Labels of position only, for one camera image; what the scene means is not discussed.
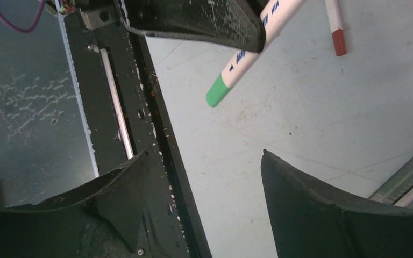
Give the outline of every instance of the cable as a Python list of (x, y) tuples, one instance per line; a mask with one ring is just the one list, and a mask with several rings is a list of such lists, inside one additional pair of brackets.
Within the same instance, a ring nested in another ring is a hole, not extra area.
[(37, 9), (37, 13), (35, 14), (34, 20), (32, 21), (31, 26), (29, 28), (20, 28), (12, 24), (10, 21), (8, 21), (0, 12), (0, 21), (6, 25), (7, 27), (11, 28), (12, 30), (15, 30), (20, 33), (31, 33), (35, 27), (37, 27), (37, 24), (39, 23), (40, 16), (42, 16), (42, 12), (44, 10), (45, 6), (45, 0), (40, 0), (39, 4), (39, 9)]

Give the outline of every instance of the white paint residue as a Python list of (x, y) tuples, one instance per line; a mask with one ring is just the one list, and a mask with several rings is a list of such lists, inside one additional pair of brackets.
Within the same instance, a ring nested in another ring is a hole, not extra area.
[(32, 81), (28, 81), (26, 74), (13, 76), (9, 83), (0, 83), (0, 115), (6, 123), (6, 128), (9, 130), (7, 139), (10, 140), (16, 134), (26, 135), (26, 140), (31, 134), (32, 121), (48, 121), (52, 125), (56, 125), (60, 119), (60, 115), (64, 113), (59, 110), (62, 106), (58, 106), (59, 102), (68, 99), (68, 89), (64, 89), (64, 84), (54, 85), (54, 80), (48, 82), (48, 86), (42, 87), (34, 94), (34, 89), (38, 84), (43, 83), (36, 77)]
[(58, 83), (64, 83), (65, 81), (68, 81), (68, 80), (69, 80), (69, 78), (65, 77), (64, 79), (58, 80)]
[(141, 80), (140, 80), (140, 69), (138, 69), (137, 63), (136, 63), (136, 70), (137, 70), (138, 81), (141, 82)]
[(157, 138), (157, 137), (158, 137), (158, 134), (156, 133), (156, 128), (154, 127), (154, 123), (151, 123), (151, 126), (153, 127), (154, 137)]
[(218, 30), (218, 28), (216, 27), (216, 16), (215, 16), (215, 1), (214, 0), (208, 0), (208, 4), (211, 5), (211, 12), (213, 13), (213, 22), (215, 25), (216, 30)]
[[(121, 0), (121, 6), (126, 6), (125, 4), (125, 0)], [(129, 25), (129, 14), (127, 13), (127, 9), (126, 8), (120, 8), (120, 10), (122, 11), (122, 14), (124, 15), (123, 19), (121, 19), (124, 24), (126, 26), (130, 26)]]

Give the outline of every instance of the dark glass surface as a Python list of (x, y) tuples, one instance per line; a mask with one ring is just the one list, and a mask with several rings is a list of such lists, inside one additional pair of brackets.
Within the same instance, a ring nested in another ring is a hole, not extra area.
[[(21, 27), (39, 2), (0, 0)], [(0, 203), (38, 203), (95, 177), (58, 19), (31, 34), (0, 23)]]

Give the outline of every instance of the black metal frame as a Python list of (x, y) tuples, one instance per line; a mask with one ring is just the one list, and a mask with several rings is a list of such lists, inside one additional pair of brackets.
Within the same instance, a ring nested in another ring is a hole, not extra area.
[(139, 247), (149, 257), (211, 257), (145, 39), (120, 24), (87, 31), (76, 13), (65, 24), (99, 173), (126, 156), (101, 57), (90, 44), (109, 52), (134, 153), (148, 151), (154, 161)]

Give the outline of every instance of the scratch marks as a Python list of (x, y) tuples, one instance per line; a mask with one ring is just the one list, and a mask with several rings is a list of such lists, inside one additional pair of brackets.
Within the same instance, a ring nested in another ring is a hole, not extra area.
[(208, 0), (208, 4), (211, 6), (211, 12), (213, 13), (213, 24), (214, 24), (216, 30), (218, 30), (218, 28), (216, 26), (215, 1), (214, 0)]
[(21, 200), (19, 200), (17, 203), (22, 203), (22, 202), (24, 202), (24, 201), (27, 200), (27, 199), (29, 199), (29, 197), (26, 197), (26, 198), (24, 198), (24, 199), (21, 199)]
[(36, 196), (34, 196), (29, 203), (32, 203), (37, 197), (43, 195), (46, 191), (48, 191), (50, 189), (50, 187), (48, 187), (47, 189), (43, 190), (42, 192), (38, 193)]
[(347, 151), (349, 150), (350, 146), (353, 145), (354, 143), (355, 143), (355, 141), (352, 141), (351, 143), (349, 143), (346, 146), (346, 149), (343, 151), (343, 154), (341, 155), (341, 158), (339, 159), (338, 166), (340, 166), (341, 163), (344, 161), (344, 157), (346, 156)]
[(371, 164), (371, 165), (367, 165), (367, 166), (364, 166), (364, 167), (361, 167), (361, 168), (358, 168), (358, 169), (354, 169), (354, 170), (352, 170), (352, 171), (347, 171), (347, 173), (345, 173), (345, 174), (343, 174), (343, 175), (339, 175), (339, 176), (336, 176), (336, 177), (329, 178), (329, 179), (326, 180), (326, 181), (333, 180), (333, 179), (337, 179), (337, 178), (339, 178), (339, 177), (342, 177), (342, 176), (345, 176), (345, 175), (348, 175), (348, 174), (354, 174), (354, 175), (356, 175), (356, 176), (360, 176), (360, 177), (363, 177), (363, 178), (366, 178), (366, 179), (369, 179), (369, 180), (373, 180), (373, 181), (378, 182), (376, 179), (373, 179), (373, 178), (364, 176), (364, 175), (362, 175), (362, 174), (357, 174), (356, 172), (359, 172), (359, 171), (364, 170), (364, 169), (368, 169), (368, 168), (373, 167), (373, 166), (377, 166), (377, 165), (383, 164), (383, 163), (385, 163), (385, 162), (388, 162), (388, 161), (391, 161), (391, 160), (394, 160), (394, 159), (398, 159), (399, 157), (405, 156), (405, 155), (407, 155), (407, 154), (409, 154), (409, 153), (413, 153), (413, 150), (411, 150), (410, 152), (405, 152), (405, 153), (400, 154), (400, 155), (397, 155), (397, 156), (393, 156), (393, 157), (391, 157), (391, 158), (388, 158), (388, 159), (379, 161), (379, 162), (374, 163), (374, 164)]
[(76, 98), (70, 90), (67, 77), (43, 82), (39, 77), (29, 80), (26, 74), (12, 74), (10, 82), (0, 83), (0, 115), (9, 130), (8, 139), (24, 134), (26, 144), (32, 135), (32, 121), (56, 125), (64, 113), (60, 101)]
[(184, 41), (180, 42), (175, 48), (170, 51), (158, 64), (156, 64), (154, 67), (160, 65), (169, 55), (171, 55)]
[(47, 176), (49, 176), (49, 177), (52, 177), (52, 174), (50, 174), (50, 173), (48, 173), (47, 171), (45, 171), (42, 166), (40, 167), (40, 169), (42, 170), (42, 172), (43, 172), (45, 175), (47, 175)]

